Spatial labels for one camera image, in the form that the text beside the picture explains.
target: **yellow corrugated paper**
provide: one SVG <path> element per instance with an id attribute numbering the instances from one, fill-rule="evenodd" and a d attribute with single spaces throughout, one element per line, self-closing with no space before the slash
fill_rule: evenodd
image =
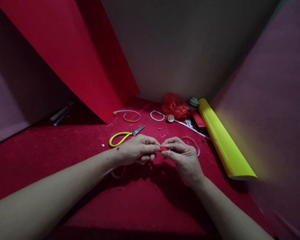
<path id="1" fill-rule="evenodd" d="M 228 177 L 236 180 L 257 178 L 207 100 L 201 98 L 199 102 L 199 113 L 207 126 L 212 142 Z"/>

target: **finger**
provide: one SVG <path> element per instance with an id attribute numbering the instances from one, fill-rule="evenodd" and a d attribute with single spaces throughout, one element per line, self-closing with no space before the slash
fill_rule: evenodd
<path id="1" fill-rule="evenodd" d="M 136 163 L 139 163 L 141 165 L 145 165 L 147 163 L 147 161 L 141 161 L 141 160 L 137 160 Z"/>
<path id="2" fill-rule="evenodd" d="M 145 153 L 155 153 L 160 151 L 159 145 L 149 144 L 149 145 L 143 145 L 142 154 Z"/>
<path id="3" fill-rule="evenodd" d="M 142 157 L 140 158 L 140 160 L 141 160 L 142 162 L 149 161 L 149 160 L 150 160 L 150 156 L 144 155 L 144 156 L 142 156 Z"/>
<path id="4" fill-rule="evenodd" d="M 150 155 L 150 160 L 153 161 L 156 156 L 157 156 L 157 153 L 152 153 Z"/>
<path id="5" fill-rule="evenodd" d="M 174 149 L 174 150 L 177 150 L 179 152 L 184 152 L 188 148 L 188 145 L 181 144 L 181 143 L 167 143 L 167 144 L 162 144 L 161 146 L 169 148 L 169 149 Z"/>
<path id="6" fill-rule="evenodd" d="M 146 135 L 143 135 L 144 136 L 144 144 L 155 144 L 155 145 L 160 145 L 160 143 L 153 137 L 149 137 L 149 136 L 146 136 Z"/>
<path id="7" fill-rule="evenodd" d="M 166 157 L 166 158 L 169 158 L 171 159 L 172 161 L 174 161 L 175 163 L 180 163 L 182 158 L 183 158 L 183 155 L 179 154 L 179 153 L 175 153 L 173 151 L 162 151 L 161 152 L 161 155 L 163 157 Z"/>
<path id="8" fill-rule="evenodd" d="M 173 138 L 168 138 L 166 140 L 164 140 L 164 142 L 161 144 L 167 144 L 167 143 L 184 143 L 180 138 L 178 137 L 173 137 Z"/>

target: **scissors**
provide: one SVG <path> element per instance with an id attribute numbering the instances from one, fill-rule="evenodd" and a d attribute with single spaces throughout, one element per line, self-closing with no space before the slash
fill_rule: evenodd
<path id="1" fill-rule="evenodd" d="M 141 126 L 140 128 L 138 128 L 137 130 L 135 130 L 134 132 L 130 133 L 130 132 L 121 132 L 121 133 L 117 133 L 115 135 L 113 135 L 111 138 L 110 138 L 110 141 L 109 141 L 109 144 L 111 147 L 116 147 L 116 146 L 119 146 L 121 143 L 123 143 L 124 140 L 126 140 L 127 137 L 129 137 L 130 135 L 133 135 L 132 137 L 134 137 L 135 135 L 137 135 L 143 128 L 145 127 L 144 126 Z M 120 141 L 118 142 L 117 144 L 113 145 L 112 144 L 112 140 L 116 137 L 116 136 L 119 136 L 119 135 L 124 135 L 126 134 L 126 136 Z"/>

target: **red plastic bag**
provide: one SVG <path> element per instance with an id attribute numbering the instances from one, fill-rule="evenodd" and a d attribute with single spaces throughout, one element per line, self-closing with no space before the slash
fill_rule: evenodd
<path id="1" fill-rule="evenodd" d="M 175 119 L 186 117 L 189 106 L 176 94 L 167 93 L 161 106 L 164 115 L 172 114 Z"/>

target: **carpet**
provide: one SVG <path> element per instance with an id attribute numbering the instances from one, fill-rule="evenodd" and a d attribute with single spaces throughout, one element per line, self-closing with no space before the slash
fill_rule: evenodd
<path id="1" fill-rule="evenodd" d="M 84 104 L 77 103 L 69 117 L 57 127 L 53 127 L 47 117 L 6 140 L 0 144 L 0 199 L 110 149 L 109 139 L 115 133 L 134 131 L 145 125 L 141 133 L 155 137 L 160 143 L 173 136 L 192 137 L 200 147 L 199 162 L 203 173 L 273 236 L 271 226 L 249 195 L 245 182 L 227 177 L 211 141 L 180 124 L 152 120 L 150 112 L 160 107 L 157 103 L 132 97 L 125 108 L 138 111 L 148 103 L 150 106 L 141 113 L 138 122 L 126 122 L 124 113 L 118 113 L 108 127 Z M 161 155 L 150 165 L 126 166 L 120 179 L 108 175 L 46 238 L 96 237 L 220 239 L 199 199 L 179 177 L 175 164 L 163 160 Z"/>

